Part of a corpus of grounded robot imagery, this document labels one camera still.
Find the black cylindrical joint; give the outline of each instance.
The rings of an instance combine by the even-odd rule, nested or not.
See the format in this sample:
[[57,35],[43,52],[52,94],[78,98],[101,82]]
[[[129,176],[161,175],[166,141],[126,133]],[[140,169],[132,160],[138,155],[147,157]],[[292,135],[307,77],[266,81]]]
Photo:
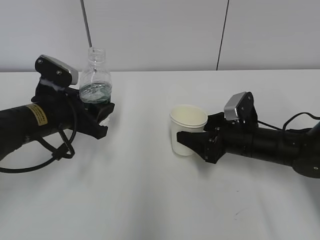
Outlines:
[[227,153],[260,159],[281,165],[292,166],[299,156],[302,139],[298,133],[255,128],[249,132],[240,126],[221,131]]
[[71,128],[73,114],[66,101],[44,101],[0,111],[0,160],[23,144]]

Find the cable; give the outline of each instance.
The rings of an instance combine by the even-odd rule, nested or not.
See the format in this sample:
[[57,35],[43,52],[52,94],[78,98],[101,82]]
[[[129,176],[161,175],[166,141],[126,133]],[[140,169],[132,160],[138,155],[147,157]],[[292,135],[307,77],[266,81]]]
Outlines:
[[275,130],[279,130],[279,131],[282,130],[282,129],[279,128],[279,127],[272,126],[272,125],[270,125],[270,124],[268,124],[268,123],[265,123],[265,122],[263,122],[263,121],[259,121],[259,120],[258,120],[258,123],[259,123],[259,124],[262,124],[262,125],[265,125],[265,126],[267,126],[267,127],[269,127],[269,128],[275,129]]
[[224,23],[223,23],[223,29],[222,29],[222,35],[221,35],[221,42],[220,42],[220,48],[219,48],[219,54],[218,54],[218,60],[216,61],[216,70],[218,71],[219,68],[219,61],[220,61],[220,54],[222,49],[222,43],[224,41],[224,35],[225,35],[225,28],[226,28],[226,22],[227,22],[227,15],[228,15],[228,9],[229,9],[229,1],[226,4],[226,10],[225,10],[225,16],[224,16]]
[[84,25],[85,25],[86,37],[88,38],[89,47],[91,48],[92,42],[91,42],[91,36],[90,36],[89,25],[88,25],[88,20],[87,20],[85,2],[84,2],[84,0],[80,0],[80,3],[81,3],[83,21],[84,21]]
[[[76,133],[77,133],[77,126],[78,126],[78,117],[77,117],[77,112],[75,110],[75,107],[73,106],[72,102],[67,98],[68,104],[71,107],[71,111],[73,114],[73,131],[71,134],[71,137],[69,139],[69,143],[71,145],[71,143],[73,142],[73,140],[75,139]],[[45,147],[43,144],[43,146],[48,149],[49,151],[52,150],[52,148],[54,148],[53,146],[51,146],[49,143],[46,142]],[[44,163],[41,163],[39,165],[36,166],[31,166],[31,167],[26,167],[26,168],[5,168],[5,167],[0,167],[0,173],[6,173],[6,174],[21,174],[21,173],[28,173],[28,172],[33,172],[35,170],[39,170],[42,169],[46,166],[48,166],[49,164],[53,163],[55,160],[58,160],[59,156],[53,156],[52,158],[50,158],[48,161],[45,161]]]
[[300,115],[303,115],[303,114],[308,115],[310,118],[312,118],[312,119],[314,119],[314,120],[320,120],[320,116],[314,116],[314,115],[312,115],[312,114],[309,113],[309,112],[300,112],[300,113],[294,115],[293,117],[291,117],[288,121],[286,121],[286,122],[283,124],[283,127],[282,127],[282,132],[283,132],[283,134],[285,133],[288,124],[291,123],[296,117],[299,117]]

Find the cup rim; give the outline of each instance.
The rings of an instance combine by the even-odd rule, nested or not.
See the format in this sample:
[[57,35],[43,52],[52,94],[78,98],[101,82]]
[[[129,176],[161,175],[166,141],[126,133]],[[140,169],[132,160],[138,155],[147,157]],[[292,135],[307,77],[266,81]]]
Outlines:
[[[192,107],[194,109],[198,109],[200,110],[202,113],[205,114],[205,121],[201,124],[186,124],[186,123],[182,123],[181,121],[178,121],[176,119],[174,119],[174,117],[172,116],[172,112],[174,111],[174,109],[178,108],[178,107]],[[191,128],[191,129],[196,129],[196,128],[201,128],[203,127],[204,125],[207,124],[208,122],[208,114],[203,110],[201,109],[200,107],[197,107],[197,106],[194,106],[194,105],[190,105],[190,104],[180,104],[180,105],[176,105],[175,107],[173,107],[171,109],[171,112],[170,112],[170,119],[172,122],[178,124],[179,126],[182,126],[182,127],[186,127],[186,128]]]

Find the water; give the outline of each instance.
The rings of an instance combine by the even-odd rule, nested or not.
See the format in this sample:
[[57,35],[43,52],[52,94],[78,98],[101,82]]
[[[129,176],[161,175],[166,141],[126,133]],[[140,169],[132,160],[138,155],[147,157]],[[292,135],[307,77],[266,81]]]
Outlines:
[[112,85],[106,82],[95,82],[82,87],[80,98],[88,104],[109,103],[111,99]]

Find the white wall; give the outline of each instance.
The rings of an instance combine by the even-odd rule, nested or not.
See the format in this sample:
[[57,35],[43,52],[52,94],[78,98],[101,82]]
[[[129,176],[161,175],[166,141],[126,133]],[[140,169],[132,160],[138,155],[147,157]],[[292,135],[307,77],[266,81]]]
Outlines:
[[[214,70],[227,0],[85,0],[92,43],[111,70]],[[81,69],[79,0],[0,3],[0,71],[34,71],[40,54]]]
[[[113,71],[215,70],[228,0],[85,0],[92,43]],[[230,0],[219,70],[320,68],[319,0]],[[77,69],[88,42],[79,0],[0,3],[0,72],[40,54]]]
[[230,0],[219,70],[319,69],[319,0]]
[[0,3],[0,71],[34,71],[47,54],[80,68],[87,39],[78,0],[12,0]]

